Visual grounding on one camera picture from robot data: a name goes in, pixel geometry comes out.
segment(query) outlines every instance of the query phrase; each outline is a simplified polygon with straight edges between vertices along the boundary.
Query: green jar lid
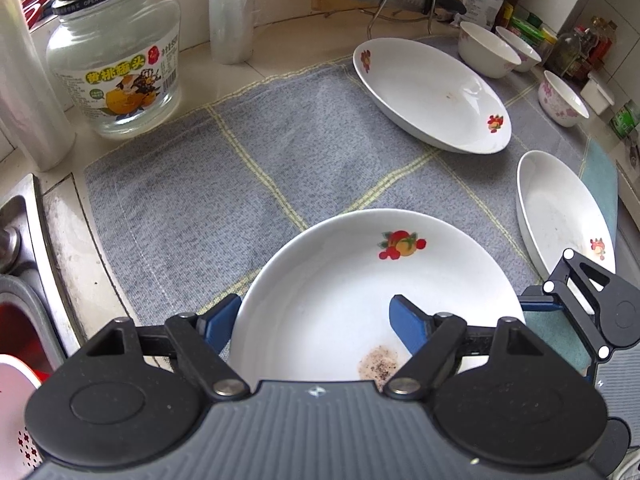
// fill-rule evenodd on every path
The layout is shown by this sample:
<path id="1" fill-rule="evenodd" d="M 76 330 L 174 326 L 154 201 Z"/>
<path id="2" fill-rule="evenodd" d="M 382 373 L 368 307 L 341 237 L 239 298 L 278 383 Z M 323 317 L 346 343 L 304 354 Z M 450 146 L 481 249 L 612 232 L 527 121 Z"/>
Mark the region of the green jar lid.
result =
<path id="1" fill-rule="evenodd" d="M 526 36 L 529 36 L 534 41 L 540 42 L 545 39 L 542 32 L 537 30 L 530 23 L 523 22 L 518 18 L 515 18 L 515 17 L 511 18 L 511 25 L 513 25 L 513 27 L 517 28 L 520 32 L 522 32 Z"/>

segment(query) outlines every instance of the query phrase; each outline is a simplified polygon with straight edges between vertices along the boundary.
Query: metal rack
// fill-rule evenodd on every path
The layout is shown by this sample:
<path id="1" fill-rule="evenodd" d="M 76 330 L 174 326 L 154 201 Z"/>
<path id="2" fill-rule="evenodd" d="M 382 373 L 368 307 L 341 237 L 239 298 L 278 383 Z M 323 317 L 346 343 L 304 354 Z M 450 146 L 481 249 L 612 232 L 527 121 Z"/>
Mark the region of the metal rack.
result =
<path id="1" fill-rule="evenodd" d="M 386 1 L 387 0 L 382 0 L 380 2 L 378 8 L 376 9 L 376 12 L 370 12 L 369 10 L 362 9 L 362 12 L 364 12 L 366 14 L 372 14 L 371 21 L 369 22 L 369 25 L 367 25 L 367 39 L 368 40 L 371 39 L 371 28 L 373 27 L 373 24 L 376 22 L 376 20 L 380 16 L 380 12 L 382 12 L 382 9 L 384 9 L 384 7 L 386 5 Z M 429 34 L 432 34 L 432 32 L 431 32 L 431 21 L 433 19 L 433 11 L 435 10 L 435 7 L 436 7 L 436 0 L 431 0 L 431 9 L 429 11 L 428 17 L 426 18 L 428 20 L 428 22 L 427 22 L 427 30 L 429 31 Z M 418 18 L 416 20 L 400 20 L 398 18 L 387 18 L 385 16 L 382 16 L 382 18 L 384 18 L 385 20 L 388 20 L 390 22 L 400 22 L 400 23 L 421 22 L 422 20 L 425 19 L 425 18 Z"/>

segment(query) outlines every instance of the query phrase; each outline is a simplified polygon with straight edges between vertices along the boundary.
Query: faucet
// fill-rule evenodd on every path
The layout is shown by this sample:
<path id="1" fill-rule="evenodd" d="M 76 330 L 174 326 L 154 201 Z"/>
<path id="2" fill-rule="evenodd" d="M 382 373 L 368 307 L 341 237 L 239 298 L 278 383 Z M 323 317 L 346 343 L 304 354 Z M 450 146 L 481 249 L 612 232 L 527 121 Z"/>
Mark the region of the faucet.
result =
<path id="1" fill-rule="evenodd" d="M 0 274 L 9 270 L 20 252 L 20 233 L 13 227 L 0 229 Z"/>

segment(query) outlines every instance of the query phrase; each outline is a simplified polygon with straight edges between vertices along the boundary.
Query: placemat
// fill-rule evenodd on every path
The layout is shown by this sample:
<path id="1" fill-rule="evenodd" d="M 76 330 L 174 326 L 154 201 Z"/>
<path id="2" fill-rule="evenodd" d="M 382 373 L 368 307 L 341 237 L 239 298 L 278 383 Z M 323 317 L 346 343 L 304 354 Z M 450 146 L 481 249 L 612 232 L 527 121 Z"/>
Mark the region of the placemat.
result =
<path id="1" fill-rule="evenodd" d="M 457 39 L 423 40 L 458 58 Z M 529 74 L 488 80 L 513 138 L 495 155 L 428 146 L 389 121 L 345 58 L 271 77 L 137 137 L 86 169 L 106 257 L 143 324 L 241 296 L 295 235 L 340 213 L 395 207 L 480 243 L 516 293 L 539 283 L 516 219 L 516 168 L 544 150 L 587 182 L 616 231 L 617 174 L 597 142 L 549 120 Z M 527 323 L 581 369 L 561 313 Z"/>

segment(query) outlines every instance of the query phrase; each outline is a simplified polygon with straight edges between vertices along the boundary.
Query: green container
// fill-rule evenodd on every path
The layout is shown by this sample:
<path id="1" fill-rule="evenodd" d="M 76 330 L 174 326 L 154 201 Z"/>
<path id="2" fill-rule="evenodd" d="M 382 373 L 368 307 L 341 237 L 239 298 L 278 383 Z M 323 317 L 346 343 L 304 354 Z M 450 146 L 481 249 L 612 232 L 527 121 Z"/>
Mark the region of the green container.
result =
<path id="1" fill-rule="evenodd" d="M 628 103 L 620 108 L 618 113 L 609 121 L 609 126 L 612 127 L 620 139 L 628 136 L 638 124 L 640 124 L 640 108 L 632 100 L 629 100 Z"/>
<path id="2" fill-rule="evenodd" d="M 545 39 L 542 32 L 533 27 L 530 23 L 523 22 L 516 17 L 511 18 L 508 30 L 516 36 L 520 36 L 524 41 L 529 43 L 533 48 L 537 48 Z"/>

